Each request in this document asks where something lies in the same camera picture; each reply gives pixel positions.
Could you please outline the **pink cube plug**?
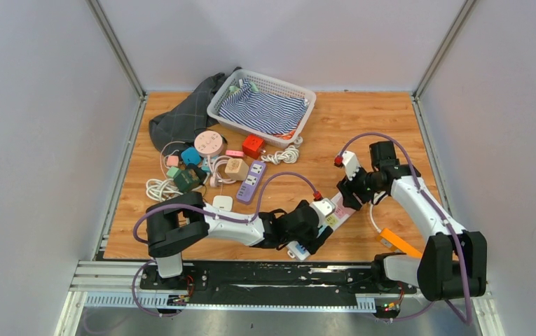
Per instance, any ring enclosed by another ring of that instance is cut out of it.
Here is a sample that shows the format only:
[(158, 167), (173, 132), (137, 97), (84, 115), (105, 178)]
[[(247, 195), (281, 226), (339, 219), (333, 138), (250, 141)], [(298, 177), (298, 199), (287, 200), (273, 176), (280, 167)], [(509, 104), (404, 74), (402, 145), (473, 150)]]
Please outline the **pink cube plug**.
[(241, 150), (226, 150), (225, 155), (232, 158), (244, 158), (245, 154)]

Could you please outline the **dark green dragon cube plug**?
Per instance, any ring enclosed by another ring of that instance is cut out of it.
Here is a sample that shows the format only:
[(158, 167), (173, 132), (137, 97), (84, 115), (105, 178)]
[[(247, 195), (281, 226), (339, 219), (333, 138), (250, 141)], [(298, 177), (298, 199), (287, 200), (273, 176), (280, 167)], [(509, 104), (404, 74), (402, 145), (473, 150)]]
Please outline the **dark green dragon cube plug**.
[(199, 174), (194, 169), (185, 169), (174, 176), (173, 183), (179, 192), (187, 193), (201, 186), (206, 176), (206, 173), (203, 171)]

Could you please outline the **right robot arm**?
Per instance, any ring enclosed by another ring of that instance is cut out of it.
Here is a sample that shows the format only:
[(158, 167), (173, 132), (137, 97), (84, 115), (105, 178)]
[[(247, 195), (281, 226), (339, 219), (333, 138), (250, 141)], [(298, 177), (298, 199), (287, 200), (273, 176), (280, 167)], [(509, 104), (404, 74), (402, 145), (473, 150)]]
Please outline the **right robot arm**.
[(392, 141), (369, 146), (371, 171), (357, 156), (343, 149), (334, 159), (345, 170), (337, 188), (343, 205), (360, 210), (377, 193), (394, 199), (408, 214), (426, 241), (421, 257), (392, 252), (373, 259), (372, 286), (388, 292), (398, 282), (420, 289), (429, 301), (478, 297), (486, 292), (487, 241), (453, 219), (433, 197), (420, 172), (402, 164)]

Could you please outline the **blue cube plug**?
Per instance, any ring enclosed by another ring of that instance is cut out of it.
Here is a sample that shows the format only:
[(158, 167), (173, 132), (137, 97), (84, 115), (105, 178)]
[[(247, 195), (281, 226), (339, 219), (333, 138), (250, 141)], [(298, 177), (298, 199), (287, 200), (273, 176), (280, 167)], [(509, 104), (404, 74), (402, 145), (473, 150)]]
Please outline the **blue cube plug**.
[(194, 147), (187, 148), (183, 150), (180, 154), (181, 161), (184, 165), (195, 165), (198, 166), (202, 162), (202, 158), (198, 151)]

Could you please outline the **white long power strip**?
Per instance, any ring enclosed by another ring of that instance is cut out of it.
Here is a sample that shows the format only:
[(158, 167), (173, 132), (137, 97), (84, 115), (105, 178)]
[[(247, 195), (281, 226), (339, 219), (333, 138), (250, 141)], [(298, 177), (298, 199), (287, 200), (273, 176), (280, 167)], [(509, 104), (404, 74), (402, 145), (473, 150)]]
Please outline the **white long power strip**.
[[(345, 221), (347, 221), (351, 215), (356, 211), (352, 208), (345, 207), (343, 205), (343, 196), (338, 192), (330, 199), (335, 205), (334, 212), (329, 214), (323, 221), (319, 228), (318, 242), (323, 244), (332, 234), (335, 232)], [(293, 241), (287, 244), (287, 255), (294, 260), (304, 261), (308, 259), (315, 252), (311, 253), (309, 250), (298, 243)]]

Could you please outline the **purple power strip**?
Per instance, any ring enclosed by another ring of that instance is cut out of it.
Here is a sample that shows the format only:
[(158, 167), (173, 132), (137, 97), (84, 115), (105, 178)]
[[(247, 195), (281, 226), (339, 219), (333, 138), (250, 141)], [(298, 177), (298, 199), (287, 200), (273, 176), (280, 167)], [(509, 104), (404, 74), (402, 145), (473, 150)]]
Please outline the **purple power strip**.
[(242, 181), (236, 194), (236, 200), (249, 205), (252, 203), (259, 184), (266, 172), (266, 163), (255, 160), (251, 163), (247, 176)]

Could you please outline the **red cube plug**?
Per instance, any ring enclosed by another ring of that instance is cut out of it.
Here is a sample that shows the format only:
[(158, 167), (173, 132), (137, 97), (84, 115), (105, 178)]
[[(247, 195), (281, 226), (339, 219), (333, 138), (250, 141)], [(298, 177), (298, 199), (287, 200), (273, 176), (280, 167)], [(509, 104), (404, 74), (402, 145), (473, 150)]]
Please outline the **red cube plug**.
[(258, 160), (264, 153), (265, 140), (261, 137), (249, 134), (242, 142), (242, 152), (255, 160)]

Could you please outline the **white cube plug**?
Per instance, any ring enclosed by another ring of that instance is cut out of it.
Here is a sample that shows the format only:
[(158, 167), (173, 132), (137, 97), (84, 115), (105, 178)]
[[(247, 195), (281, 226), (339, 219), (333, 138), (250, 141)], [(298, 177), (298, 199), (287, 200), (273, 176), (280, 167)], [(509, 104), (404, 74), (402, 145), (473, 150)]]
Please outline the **white cube plug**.
[(227, 195), (216, 195), (212, 200), (212, 206), (220, 211), (232, 211), (233, 198)]

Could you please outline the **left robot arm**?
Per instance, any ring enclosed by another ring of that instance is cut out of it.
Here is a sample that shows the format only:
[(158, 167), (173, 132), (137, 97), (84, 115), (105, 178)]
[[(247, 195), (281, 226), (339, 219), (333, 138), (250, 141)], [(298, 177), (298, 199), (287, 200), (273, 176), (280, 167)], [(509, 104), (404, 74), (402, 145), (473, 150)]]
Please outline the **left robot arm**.
[(185, 280), (182, 251), (204, 238), (222, 239), (258, 249), (286, 249), (290, 258), (304, 261), (334, 231), (327, 219), (336, 205), (327, 198), (302, 201), (290, 212), (276, 209), (243, 214), (212, 206), (198, 192), (155, 204), (137, 221), (146, 223), (148, 254), (159, 267), (158, 280), (179, 288)]

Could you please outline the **beige cube plug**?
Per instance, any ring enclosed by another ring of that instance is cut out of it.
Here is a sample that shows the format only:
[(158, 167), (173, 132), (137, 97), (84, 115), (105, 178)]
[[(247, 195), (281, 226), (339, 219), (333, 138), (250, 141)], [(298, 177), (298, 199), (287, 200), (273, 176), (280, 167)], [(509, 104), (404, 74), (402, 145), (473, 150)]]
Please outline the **beige cube plug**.
[(249, 172), (249, 165), (242, 158), (230, 158), (224, 168), (225, 174), (234, 181), (244, 181)]

